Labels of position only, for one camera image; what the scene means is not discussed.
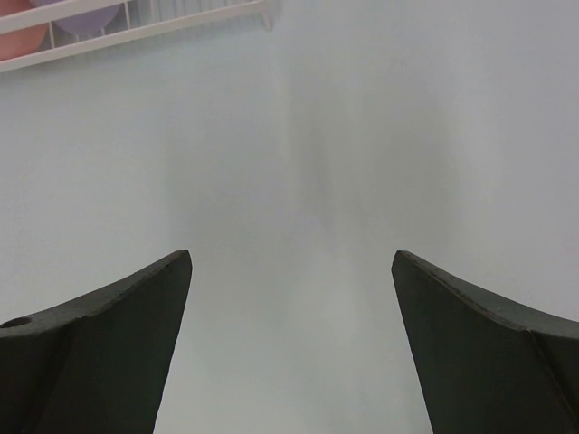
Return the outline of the small purple cup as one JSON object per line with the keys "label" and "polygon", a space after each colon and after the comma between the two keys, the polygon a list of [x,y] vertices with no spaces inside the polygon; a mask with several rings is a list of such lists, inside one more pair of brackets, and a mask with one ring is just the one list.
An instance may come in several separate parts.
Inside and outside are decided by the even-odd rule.
{"label": "small purple cup", "polygon": [[73,35],[87,35],[102,31],[110,24],[119,12],[120,4],[94,9],[83,14],[76,14],[47,24]]}

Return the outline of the pink cup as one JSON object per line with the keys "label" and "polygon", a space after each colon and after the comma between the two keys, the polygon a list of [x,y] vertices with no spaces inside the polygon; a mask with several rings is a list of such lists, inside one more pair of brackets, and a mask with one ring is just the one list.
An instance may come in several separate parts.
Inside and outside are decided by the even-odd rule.
{"label": "pink cup", "polygon": [[49,24],[38,24],[10,33],[2,33],[0,61],[11,60],[37,51],[48,30]]}

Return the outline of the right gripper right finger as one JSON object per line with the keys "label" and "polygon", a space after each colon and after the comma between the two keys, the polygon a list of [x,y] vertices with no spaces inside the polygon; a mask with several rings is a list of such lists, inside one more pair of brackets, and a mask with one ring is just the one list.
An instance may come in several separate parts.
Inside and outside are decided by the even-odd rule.
{"label": "right gripper right finger", "polygon": [[399,250],[392,275],[435,433],[578,431],[578,324]]}

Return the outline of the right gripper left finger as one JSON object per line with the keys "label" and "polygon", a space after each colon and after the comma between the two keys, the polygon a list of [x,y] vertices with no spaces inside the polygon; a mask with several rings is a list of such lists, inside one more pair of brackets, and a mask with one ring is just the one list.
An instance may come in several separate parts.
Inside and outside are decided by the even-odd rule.
{"label": "right gripper left finger", "polygon": [[177,250],[1,325],[1,431],[151,433],[192,277]]}

